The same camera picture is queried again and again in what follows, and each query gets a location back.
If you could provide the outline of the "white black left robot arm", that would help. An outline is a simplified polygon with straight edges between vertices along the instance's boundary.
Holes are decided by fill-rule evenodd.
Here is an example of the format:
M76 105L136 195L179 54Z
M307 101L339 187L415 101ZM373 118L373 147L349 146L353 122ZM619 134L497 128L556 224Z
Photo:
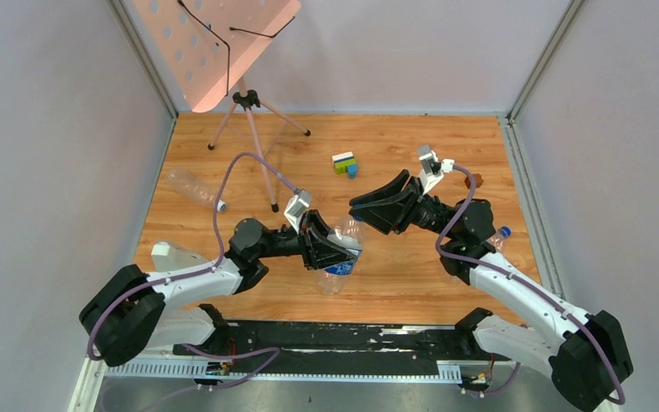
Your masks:
M347 269L358 260L360 244L332 231L311 209L297 228L269 229L254 218L240 221L228 249L214 261L149 273L135 264L124 266L79 314L88 333L88 357L116 367L146 348L179 344L219 354L229 334L219 325L218 312L186 306L254 288L269 271L263 259L291 256L301 257L308 270Z

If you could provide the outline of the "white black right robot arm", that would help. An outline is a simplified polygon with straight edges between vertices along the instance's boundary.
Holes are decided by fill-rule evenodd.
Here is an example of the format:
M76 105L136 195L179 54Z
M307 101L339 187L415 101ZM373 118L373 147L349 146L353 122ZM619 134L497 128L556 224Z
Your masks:
M553 294L516 268L491 242L489 201L471 191L453 206L426 193L421 179L401 171L387 185L355 197L349 213L380 233L409 226L437 234L445 271L503 303L526 327L477 308L455 338L467 358L500 354L551 379L572 406L594 411L625 402L623 382L633 364L620 321L610 312L589 312Z

